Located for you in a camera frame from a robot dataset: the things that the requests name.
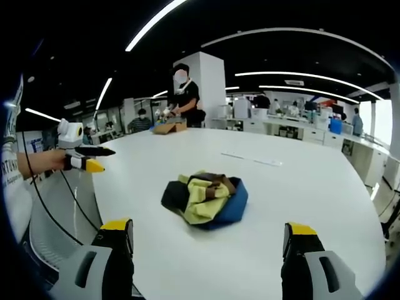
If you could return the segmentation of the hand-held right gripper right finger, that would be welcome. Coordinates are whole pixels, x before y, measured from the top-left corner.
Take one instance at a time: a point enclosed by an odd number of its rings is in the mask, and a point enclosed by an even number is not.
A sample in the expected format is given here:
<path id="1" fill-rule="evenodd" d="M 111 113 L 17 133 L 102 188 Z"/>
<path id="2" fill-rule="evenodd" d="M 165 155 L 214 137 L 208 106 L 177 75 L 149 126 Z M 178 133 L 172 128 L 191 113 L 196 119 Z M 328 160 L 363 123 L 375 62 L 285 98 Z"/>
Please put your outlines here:
<path id="1" fill-rule="evenodd" d="M 325 250 L 316 231 L 287 222 L 282 247 L 283 299 L 363 299 L 354 272 L 334 252 Z"/>

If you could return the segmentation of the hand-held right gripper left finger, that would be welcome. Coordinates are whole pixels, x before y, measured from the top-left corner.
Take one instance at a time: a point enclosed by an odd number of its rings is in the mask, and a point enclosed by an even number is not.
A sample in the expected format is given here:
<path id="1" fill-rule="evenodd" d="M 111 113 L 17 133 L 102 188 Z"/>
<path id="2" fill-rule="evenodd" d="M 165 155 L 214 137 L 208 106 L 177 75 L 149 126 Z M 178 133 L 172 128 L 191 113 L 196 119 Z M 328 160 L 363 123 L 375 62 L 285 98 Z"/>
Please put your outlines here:
<path id="1" fill-rule="evenodd" d="M 130 299 L 133 274 L 133 220 L 113 220 L 62 262 L 49 294 L 52 299 Z"/>

